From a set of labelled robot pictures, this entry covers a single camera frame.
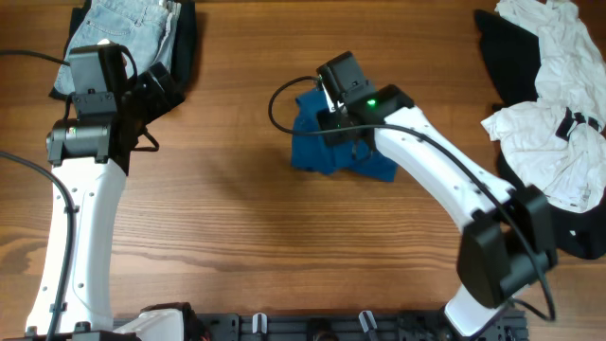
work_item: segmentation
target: wooden table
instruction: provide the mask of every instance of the wooden table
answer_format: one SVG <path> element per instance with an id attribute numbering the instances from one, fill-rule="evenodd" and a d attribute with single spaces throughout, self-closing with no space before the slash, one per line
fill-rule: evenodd
<path id="1" fill-rule="evenodd" d="M 62 55 L 71 7 L 0 7 L 0 48 Z M 477 48 L 472 10 L 494 0 L 200 3 L 201 51 L 187 101 L 150 126 L 159 153 L 135 153 L 116 217 L 116 316 L 189 301 L 198 313 L 273 314 L 436 309 L 455 293 L 459 234 L 400 170 L 393 184 L 290 167 L 291 138 L 267 119 L 285 81 L 351 50 L 377 85 L 397 84 L 481 166 L 495 151 L 479 122 L 499 100 Z M 604 2 L 581 18 L 606 51 Z M 56 65 L 0 62 L 0 150 L 45 164 L 45 136 L 63 104 L 46 94 Z M 292 124 L 290 89 L 276 103 Z M 0 163 L 0 337 L 21 335 L 39 288 L 51 186 Z M 606 262 L 561 253 L 549 274 L 556 324 L 529 318 L 533 340 L 606 333 Z M 526 299 L 544 307 L 534 285 Z"/>

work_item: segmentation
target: robotic arm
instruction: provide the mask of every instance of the robotic arm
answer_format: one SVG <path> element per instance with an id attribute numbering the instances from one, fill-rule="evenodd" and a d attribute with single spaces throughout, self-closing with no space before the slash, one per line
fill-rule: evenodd
<path id="1" fill-rule="evenodd" d="M 14 340 L 44 339 L 53 314 L 60 317 L 52 331 L 62 335 L 58 339 L 201 339 L 197 332 L 201 322 L 188 304 L 150 307 L 109 332 L 114 328 L 109 299 L 113 227 L 130 153 L 137 150 L 140 135 L 149 136 L 148 123 L 183 101 L 166 70 L 152 67 L 138 79 L 127 80 L 122 52 L 122 46 L 102 45 L 71 53 L 77 90 L 72 100 L 78 118 L 57 121 L 47 149 L 53 174 L 69 188 L 76 206 L 73 253 L 66 285 L 58 288 L 67 229 L 62 197 L 54 188 L 40 290 L 27 319 L 26 337 Z M 532 258 L 542 272 L 557 264 L 545 198 L 536 188 L 515 189 L 473 163 L 396 86 L 376 91 L 351 53 L 322 65 L 318 74 L 330 107 L 318 115 L 326 143 L 363 139 L 413 175 L 453 218 L 463 235 L 457 262 L 462 286 L 444 315 L 458 336 L 478 335 L 511 296 L 537 280 Z M 361 126 L 374 129 L 355 129 Z M 347 129 L 335 131 L 336 127 Z M 492 197 L 481 190 L 486 188 Z M 513 231 L 502 231 L 503 207 L 523 231 L 530 253 Z M 54 307 L 58 290 L 64 290 L 59 309 Z M 266 319 L 259 320 L 265 332 Z"/>

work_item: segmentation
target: light blue jeans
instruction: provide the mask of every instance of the light blue jeans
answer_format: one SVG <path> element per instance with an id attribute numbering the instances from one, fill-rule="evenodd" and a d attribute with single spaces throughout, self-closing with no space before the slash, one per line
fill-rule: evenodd
<path id="1" fill-rule="evenodd" d="M 72 48 L 96 45 L 103 39 L 125 45 L 133 55 L 138 73 L 152 64 L 162 62 L 170 70 L 172 47 L 180 5 L 169 1 L 160 6 L 158 0 L 93 0 L 84 21 L 67 47 L 69 61 Z M 133 74 L 130 61 L 127 75 Z M 61 66 L 55 88 L 64 95 L 74 91 L 69 66 Z"/>

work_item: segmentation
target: crumpled white fabric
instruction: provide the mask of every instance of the crumpled white fabric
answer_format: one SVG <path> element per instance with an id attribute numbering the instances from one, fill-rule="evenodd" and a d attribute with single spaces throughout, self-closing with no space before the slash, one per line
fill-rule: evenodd
<path id="1" fill-rule="evenodd" d="M 566 107 L 606 122 L 606 64 L 579 8 L 565 0 L 501 0 L 499 14 L 539 37 L 539 100 L 503 109 L 482 125 L 501 140 L 509 165 L 525 185 L 540 188 L 553 206 L 582 213 L 597 206 L 606 187 L 606 140 L 579 124 L 569 142 L 555 136 Z"/>

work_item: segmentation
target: denim shorts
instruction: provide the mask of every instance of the denim shorts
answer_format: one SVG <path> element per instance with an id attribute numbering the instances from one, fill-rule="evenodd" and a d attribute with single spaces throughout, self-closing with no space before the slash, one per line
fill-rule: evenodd
<path id="1" fill-rule="evenodd" d="M 127 46 L 137 71 L 142 73 L 156 61 L 165 38 L 169 14 L 170 11 L 160 6 L 158 0 L 93 0 L 91 9 L 67 47 L 65 59 L 69 61 L 69 53 L 74 47 L 96 45 L 108 39 Z M 133 74 L 130 61 L 126 71 L 129 77 Z M 55 88 L 63 94 L 74 91 L 68 66 L 59 69 Z"/>

